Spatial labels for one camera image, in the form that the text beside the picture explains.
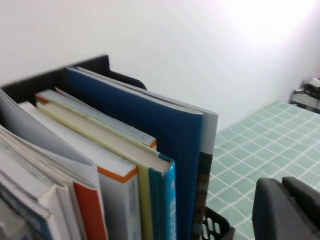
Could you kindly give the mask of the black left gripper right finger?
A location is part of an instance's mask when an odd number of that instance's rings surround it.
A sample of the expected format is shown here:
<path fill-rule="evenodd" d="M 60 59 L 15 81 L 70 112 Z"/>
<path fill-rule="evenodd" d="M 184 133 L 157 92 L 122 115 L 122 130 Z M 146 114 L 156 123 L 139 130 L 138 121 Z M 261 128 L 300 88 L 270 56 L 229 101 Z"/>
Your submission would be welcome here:
<path fill-rule="evenodd" d="M 320 223 L 320 193 L 301 180 L 286 176 L 282 178 L 282 185 L 294 198 L 302 212 L 313 224 Z"/>

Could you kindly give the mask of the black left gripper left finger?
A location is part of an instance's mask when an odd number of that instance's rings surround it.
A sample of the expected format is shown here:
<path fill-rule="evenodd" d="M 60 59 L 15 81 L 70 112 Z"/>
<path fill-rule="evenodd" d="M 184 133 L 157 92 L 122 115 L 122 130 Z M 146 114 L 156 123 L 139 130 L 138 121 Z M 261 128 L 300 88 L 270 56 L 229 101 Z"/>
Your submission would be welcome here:
<path fill-rule="evenodd" d="M 252 225 L 256 240 L 318 240 L 320 224 L 313 224 L 287 189 L 273 178 L 256 182 Z"/>

